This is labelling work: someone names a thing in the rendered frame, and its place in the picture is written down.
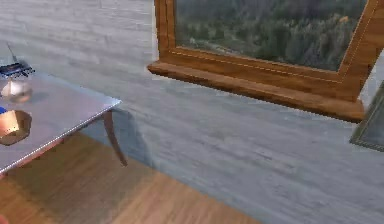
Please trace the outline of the brown wooden framed window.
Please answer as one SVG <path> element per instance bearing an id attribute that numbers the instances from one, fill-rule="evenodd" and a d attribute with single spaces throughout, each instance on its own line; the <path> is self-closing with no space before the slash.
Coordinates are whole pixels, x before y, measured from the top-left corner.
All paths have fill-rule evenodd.
<path id="1" fill-rule="evenodd" d="M 154 0 L 156 75 L 297 108 L 352 123 L 365 109 L 360 93 L 384 49 L 384 0 L 368 0 L 338 71 L 224 56 L 176 45 L 175 1 Z"/>

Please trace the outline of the grey top wooden table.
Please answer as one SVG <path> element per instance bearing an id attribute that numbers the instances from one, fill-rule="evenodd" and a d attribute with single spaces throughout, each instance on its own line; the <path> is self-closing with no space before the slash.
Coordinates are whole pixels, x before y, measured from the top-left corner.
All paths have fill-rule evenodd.
<path id="1" fill-rule="evenodd" d="M 112 109 L 120 103 L 118 99 L 44 73 L 33 75 L 29 84 L 32 95 L 26 102 L 0 97 L 0 106 L 9 112 L 20 110 L 32 117 L 29 136 L 11 146 L 0 144 L 0 178 L 98 119 L 104 120 L 120 162 L 127 163 L 113 127 Z"/>

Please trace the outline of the clear glass bowl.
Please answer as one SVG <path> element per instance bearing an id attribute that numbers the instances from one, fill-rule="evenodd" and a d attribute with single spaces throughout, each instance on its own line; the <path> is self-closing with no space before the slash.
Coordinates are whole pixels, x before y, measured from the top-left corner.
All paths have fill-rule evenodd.
<path id="1" fill-rule="evenodd" d="M 0 95 L 10 102 L 24 103 L 32 96 L 33 90 L 25 81 L 8 81 L 0 91 Z"/>

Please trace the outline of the brown wooden bowl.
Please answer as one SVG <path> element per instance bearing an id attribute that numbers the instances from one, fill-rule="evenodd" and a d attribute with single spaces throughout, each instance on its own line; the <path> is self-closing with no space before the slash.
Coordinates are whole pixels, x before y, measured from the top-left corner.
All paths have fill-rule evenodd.
<path id="1" fill-rule="evenodd" d="M 0 144 L 10 146 L 28 137 L 31 123 L 31 115 L 21 110 L 0 114 Z"/>

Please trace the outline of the grey framed picture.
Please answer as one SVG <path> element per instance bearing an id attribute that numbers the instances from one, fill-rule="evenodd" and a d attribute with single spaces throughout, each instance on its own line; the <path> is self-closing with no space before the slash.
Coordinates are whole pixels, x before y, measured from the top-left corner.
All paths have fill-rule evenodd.
<path id="1" fill-rule="evenodd" d="M 356 127 L 349 142 L 384 152 L 384 80 L 380 84 L 364 119 Z"/>

